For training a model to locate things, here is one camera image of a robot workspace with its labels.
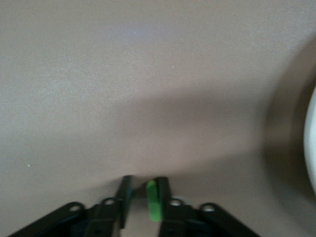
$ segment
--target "white round object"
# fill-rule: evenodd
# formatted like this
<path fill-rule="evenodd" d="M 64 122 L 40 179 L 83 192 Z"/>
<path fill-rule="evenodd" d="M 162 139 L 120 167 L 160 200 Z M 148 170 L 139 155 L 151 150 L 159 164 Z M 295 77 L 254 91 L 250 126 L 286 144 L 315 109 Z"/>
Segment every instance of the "white round object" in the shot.
<path fill-rule="evenodd" d="M 304 153 L 308 174 L 316 193 L 316 89 L 307 110 L 304 128 Z"/>

